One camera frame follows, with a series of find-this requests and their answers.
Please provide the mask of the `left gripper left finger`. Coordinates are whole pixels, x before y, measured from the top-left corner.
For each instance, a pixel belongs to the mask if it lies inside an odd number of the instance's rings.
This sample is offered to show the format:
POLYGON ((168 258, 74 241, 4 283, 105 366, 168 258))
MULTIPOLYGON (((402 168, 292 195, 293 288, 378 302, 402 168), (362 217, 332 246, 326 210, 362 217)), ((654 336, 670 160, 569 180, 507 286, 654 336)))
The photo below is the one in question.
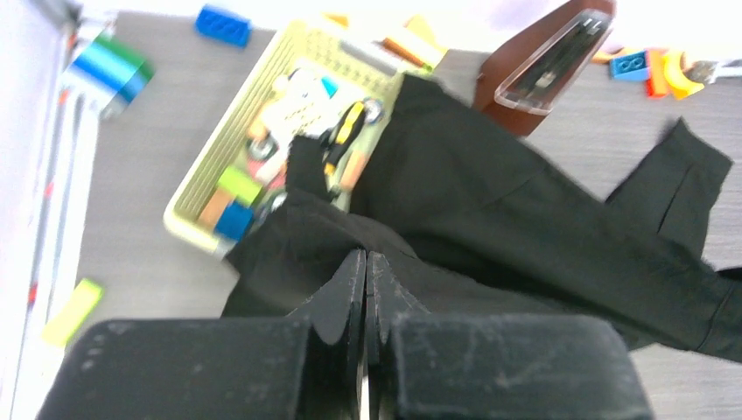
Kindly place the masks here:
POLYGON ((367 256, 285 317, 111 319, 73 346, 41 419, 356 419, 367 256))

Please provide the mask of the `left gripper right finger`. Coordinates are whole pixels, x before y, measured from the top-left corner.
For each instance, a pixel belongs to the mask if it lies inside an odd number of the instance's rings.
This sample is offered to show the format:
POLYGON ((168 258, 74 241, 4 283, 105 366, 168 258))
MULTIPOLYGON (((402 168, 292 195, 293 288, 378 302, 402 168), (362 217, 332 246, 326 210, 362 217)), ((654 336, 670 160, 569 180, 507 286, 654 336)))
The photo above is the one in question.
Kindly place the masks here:
POLYGON ((427 310, 384 255, 366 274, 373 419, 651 419, 621 337, 585 316, 427 310))

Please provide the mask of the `black garment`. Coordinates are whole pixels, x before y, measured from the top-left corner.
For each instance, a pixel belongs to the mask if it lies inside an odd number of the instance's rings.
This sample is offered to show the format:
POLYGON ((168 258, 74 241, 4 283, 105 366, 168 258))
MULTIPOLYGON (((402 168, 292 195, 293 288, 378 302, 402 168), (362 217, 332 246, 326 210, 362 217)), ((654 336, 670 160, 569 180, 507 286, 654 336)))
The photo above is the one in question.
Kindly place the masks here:
POLYGON ((226 317, 283 315, 358 249, 441 312, 584 313, 634 349, 740 361, 741 270, 702 253, 732 161, 678 120, 598 200, 436 82, 407 76, 353 190, 331 202, 323 144, 297 136, 287 198, 228 253, 226 317))

